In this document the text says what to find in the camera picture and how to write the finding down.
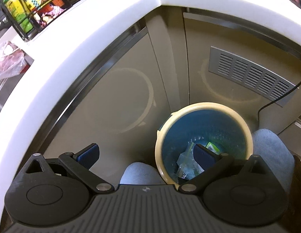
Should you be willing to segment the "clear plastic bag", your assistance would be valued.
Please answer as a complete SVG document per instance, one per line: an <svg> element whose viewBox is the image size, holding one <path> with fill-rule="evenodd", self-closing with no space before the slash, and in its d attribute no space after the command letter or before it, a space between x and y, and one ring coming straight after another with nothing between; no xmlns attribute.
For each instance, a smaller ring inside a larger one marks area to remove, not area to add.
<svg viewBox="0 0 301 233"><path fill-rule="evenodd" d="M204 172L204 169L195 161L193 151L195 143L188 144L186 150L179 155L177 160L178 170L177 177L191 180Z"/></svg>

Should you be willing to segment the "green white snack wrapper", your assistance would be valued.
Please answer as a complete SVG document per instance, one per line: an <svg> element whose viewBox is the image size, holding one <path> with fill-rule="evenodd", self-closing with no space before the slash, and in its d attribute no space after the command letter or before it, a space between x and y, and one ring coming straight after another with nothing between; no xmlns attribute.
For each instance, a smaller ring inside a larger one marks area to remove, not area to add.
<svg viewBox="0 0 301 233"><path fill-rule="evenodd" d="M221 150L212 142L208 142L205 147L215 154L219 155L221 153Z"/></svg>

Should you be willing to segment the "blue trash bin cream rim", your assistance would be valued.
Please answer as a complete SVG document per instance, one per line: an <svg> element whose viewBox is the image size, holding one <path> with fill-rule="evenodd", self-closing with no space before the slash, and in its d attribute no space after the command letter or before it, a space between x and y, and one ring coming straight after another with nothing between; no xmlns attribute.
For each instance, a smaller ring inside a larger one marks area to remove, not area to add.
<svg viewBox="0 0 301 233"><path fill-rule="evenodd" d="M157 131L155 160L167 184L179 185L177 160L192 143L214 144L236 159L248 159L253 154L250 129L236 111L212 102L188 105L171 113Z"/></svg>

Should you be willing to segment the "grey trouser knee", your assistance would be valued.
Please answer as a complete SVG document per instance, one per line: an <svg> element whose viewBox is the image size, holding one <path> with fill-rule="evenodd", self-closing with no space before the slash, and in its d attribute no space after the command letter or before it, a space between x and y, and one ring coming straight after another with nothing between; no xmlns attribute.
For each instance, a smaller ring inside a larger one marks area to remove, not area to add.
<svg viewBox="0 0 301 233"><path fill-rule="evenodd" d="M268 129L259 129L252 134L253 153L260 155L283 189L289 193L294 171L294 158L283 141Z"/></svg>
<svg viewBox="0 0 301 233"><path fill-rule="evenodd" d="M158 170L146 163L134 162L124 171L120 184L123 185L164 185Z"/></svg>

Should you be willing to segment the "cabinet door vent grille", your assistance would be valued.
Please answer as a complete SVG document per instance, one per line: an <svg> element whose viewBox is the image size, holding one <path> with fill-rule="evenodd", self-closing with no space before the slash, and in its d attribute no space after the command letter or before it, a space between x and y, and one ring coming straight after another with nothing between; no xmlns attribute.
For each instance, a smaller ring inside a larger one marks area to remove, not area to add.
<svg viewBox="0 0 301 233"><path fill-rule="evenodd" d="M208 70L269 100L278 99L277 104L281 107L295 94L293 91L286 95L294 88L293 83L255 62L217 47L210 47Z"/></svg>

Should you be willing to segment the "pink plastic bag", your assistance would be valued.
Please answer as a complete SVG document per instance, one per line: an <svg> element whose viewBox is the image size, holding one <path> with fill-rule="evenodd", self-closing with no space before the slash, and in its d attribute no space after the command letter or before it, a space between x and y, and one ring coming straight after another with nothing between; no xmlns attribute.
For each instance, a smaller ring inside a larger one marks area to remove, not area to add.
<svg viewBox="0 0 301 233"><path fill-rule="evenodd" d="M27 64L22 49L10 41L0 43L0 81L21 74Z"/></svg>

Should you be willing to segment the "yellow cap oil bottle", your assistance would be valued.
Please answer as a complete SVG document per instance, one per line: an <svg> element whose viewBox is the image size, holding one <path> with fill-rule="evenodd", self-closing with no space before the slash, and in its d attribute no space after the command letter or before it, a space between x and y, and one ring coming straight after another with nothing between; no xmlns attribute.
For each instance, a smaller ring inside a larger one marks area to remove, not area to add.
<svg viewBox="0 0 301 233"><path fill-rule="evenodd" d="M3 0L3 4L25 33L33 29L32 24L27 18L29 11L23 0Z"/></svg>

